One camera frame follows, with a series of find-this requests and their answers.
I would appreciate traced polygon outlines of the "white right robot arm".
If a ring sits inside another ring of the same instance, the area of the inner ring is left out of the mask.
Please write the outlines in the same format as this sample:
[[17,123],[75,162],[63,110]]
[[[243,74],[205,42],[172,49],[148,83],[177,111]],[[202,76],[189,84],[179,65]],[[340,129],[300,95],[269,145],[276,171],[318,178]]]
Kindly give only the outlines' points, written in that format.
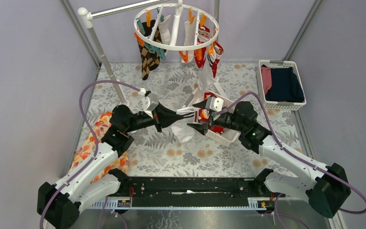
[[333,218],[351,194],[344,168],[311,159],[280,141],[272,131],[260,125],[258,113],[249,101],[237,103],[233,112],[217,115],[223,109],[220,98],[209,97],[194,107],[208,111],[208,121],[189,126],[205,135],[210,127],[220,126],[240,132],[241,144],[248,150],[279,163],[295,176],[285,176],[272,169],[264,169],[254,184],[256,194],[282,193],[301,199],[326,218]]

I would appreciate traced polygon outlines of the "white round clip hanger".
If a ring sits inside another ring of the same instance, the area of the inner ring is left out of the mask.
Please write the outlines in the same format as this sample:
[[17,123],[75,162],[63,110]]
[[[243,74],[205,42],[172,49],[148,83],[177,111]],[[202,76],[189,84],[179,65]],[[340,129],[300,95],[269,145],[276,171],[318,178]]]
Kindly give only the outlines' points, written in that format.
[[[148,0],[144,2],[139,2],[138,7],[146,7],[144,10],[140,11],[134,18],[134,29],[137,32],[137,37],[139,37],[144,44],[148,44],[154,47],[158,47],[160,49],[171,50],[171,51],[195,51],[198,49],[202,49],[204,47],[211,47],[214,42],[217,41],[220,27],[218,24],[218,20],[214,18],[211,14],[196,8],[194,6],[183,4],[182,0],[179,0],[177,3],[167,3],[165,0]],[[155,31],[159,28],[159,23],[161,20],[161,15],[165,8],[174,8],[174,20],[171,27],[171,38],[168,43],[159,43],[154,40]],[[146,34],[143,29],[143,25],[141,22],[141,16],[151,13],[153,10],[157,11],[157,17],[155,19],[155,24],[151,29],[150,34]],[[184,10],[188,10],[189,12],[195,11],[196,15],[194,20],[194,38],[193,45],[176,45],[177,37],[179,35],[179,29],[182,23],[180,22],[182,13]],[[213,30],[210,30],[209,39],[206,42],[198,43],[197,39],[200,35],[199,28],[200,26],[206,25],[207,21],[213,23]]]

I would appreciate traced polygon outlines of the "white sock with black stripes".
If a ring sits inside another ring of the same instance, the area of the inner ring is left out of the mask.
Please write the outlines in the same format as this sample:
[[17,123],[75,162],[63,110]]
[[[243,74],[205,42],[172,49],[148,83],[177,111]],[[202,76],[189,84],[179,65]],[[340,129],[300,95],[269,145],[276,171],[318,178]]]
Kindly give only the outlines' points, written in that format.
[[214,83],[214,74],[212,71],[212,66],[214,64],[215,59],[216,59],[215,52],[213,54],[209,54],[209,52],[207,52],[203,68],[199,74],[199,78],[197,81],[198,88],[202,92],[205,91],[209,85]]

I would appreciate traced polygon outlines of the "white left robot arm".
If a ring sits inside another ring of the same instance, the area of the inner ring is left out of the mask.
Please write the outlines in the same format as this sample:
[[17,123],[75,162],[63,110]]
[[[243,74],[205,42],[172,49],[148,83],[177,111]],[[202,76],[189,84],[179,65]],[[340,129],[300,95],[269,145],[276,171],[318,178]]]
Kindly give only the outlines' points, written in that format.
[[116,106],[109,129],[101,139],[94,137],[94,152],[54,184],[45,182],[40,186],[37,200],[37,213],[41,216],[39,227],[42,229],[45,223],[49,223],[56,229],[69,229],[95,202],[110,194],[125,195],[130,187],[129,178],[120,169],[110,168],[103,178],[94,179],[131,146],[134,138],[129,133],[150,126],[162,131],[176,121],[192,117],[194,112],[192,106],[173,111],[155,104],[137,113],[124,104]]

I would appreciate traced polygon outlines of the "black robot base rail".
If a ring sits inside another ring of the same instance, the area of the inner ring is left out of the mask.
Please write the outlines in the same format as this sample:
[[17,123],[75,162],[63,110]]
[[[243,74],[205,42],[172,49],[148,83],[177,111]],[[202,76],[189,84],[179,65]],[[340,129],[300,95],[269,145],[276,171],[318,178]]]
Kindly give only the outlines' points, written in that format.
[[256,178],[131,177],[109,200],[116,209],[266,211],[277,196]]

